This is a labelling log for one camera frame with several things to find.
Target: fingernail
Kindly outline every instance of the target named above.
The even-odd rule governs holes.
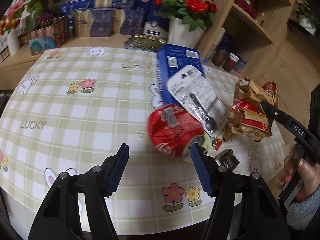
[[[299,163],[298,163],[298,167],[301,167],[304,164],[304,159],[300,159]]]

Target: metal screw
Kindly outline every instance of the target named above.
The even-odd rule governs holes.
[[[254,173],[252,173],[252,177],[253,177],[254,179],[258,179],[258,178],[260,178],[260,174],[257,173],[257,172],[254,172]]]
[[[68,176],[68,173],[67,173],[67,172],[63,172],[63,173],[61,173],[61,174],[59,175],[59,177],[60,177],[61,179],[65,179],[67,176]]]
[[[92,168],[93,172],[99,172],[102,170],[101,166],[97,165]]]
[[[225,166],[219,166],[218,171],[220,172],[226,172],[228,169]]]

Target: checkered tablecloth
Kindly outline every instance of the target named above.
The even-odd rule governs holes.
[[[232,104],[236,78],[215,69],[206,76],[220,98]],[[85,173],[127,143],[127,167],[118,190],[106,199],[119,235],[169,231],[208,219],[214,199],[203,192],[193,165],[157,152],[148,138],[147,118],[159,96],[153,84],[155,53],[47,50],[24,76],[0,119],[0,186],[36,212],[60,172]],[[220,151],[233,149],[240,161],[235,172],[247,175],[248,152],[259,153],[268,181],[284,158],[275,123],[272,131],[260,143],[238,136]],[[79,199],[83,230],[89,230],[84,196]]]

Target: bunny print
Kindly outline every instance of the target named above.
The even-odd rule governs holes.
[[[163,106],[159,87],[155,84],[150,85],[150,90],[153,93],[152,99],[151,99],[151,105],[154,109],[159,108],[160,106]]]
[[[251,162],[250,173],[257,172],[257,173],[259,173],[261,175],[261,167],[260,167],[260,164],[259,164],[260,154],[256,153],[256,155],[254,156],[252,151],[248,151],[248,155],[249,155],[249,160]]]
[[[23,82],[17,89],[17,93],[20,95],[23,95],[29,87],[31,86],[32,83],[36,82],[39,79],[39,76],[33,77],[33,73],[31,73],[25,82]]]
[[[77,175],[77,170],[75,168],[67,169],[66,172],[69,173],[70,176]],[[57,178],[57,174],[53,171],[53,169],[46,168],[44,170],[44,181],[47,184],[48,188],[51,188],[56,178]],[[83,204],[79,198],[78,198],[78,205],[79,205],[79,216],[81,217],[83,212]]]
[[[106,50],[103,47],[93,47],[88,51],[89,56],[93,55],[103,55],[105,54]]]

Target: blue box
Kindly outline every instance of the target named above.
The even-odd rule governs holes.
[[[143,34],[164,39],[168,38],[170,19],[162,17],[161,8],[162,5],[155,5],[155,0],[151,1]]]
[[[60,5],[60,11],[63,16],[68,16],[69,19],[69,27],[73,24],[72,12],[75,9],[81,8],[94,8],[94,0],[80,0],[67,2]]]
[[[140,10],[144,11],[144,17],[143,17],[143,22],[142,22],[142,30],[140,33],[143,32],[144,25],[147,20],[147,15],[150,10],[150,5],[151,5],[152,0],[135,0],[133,9],[134,10]]]
[[[204,76],[199,51],[182,46],[165,44],[158,51],[157,58],[158,85],[162,102],[164,105],[175,104],[180,106],[177,100],[175,100],[167,90],[167,81],[186,65],[194,66],[202,73],[202,76]]]

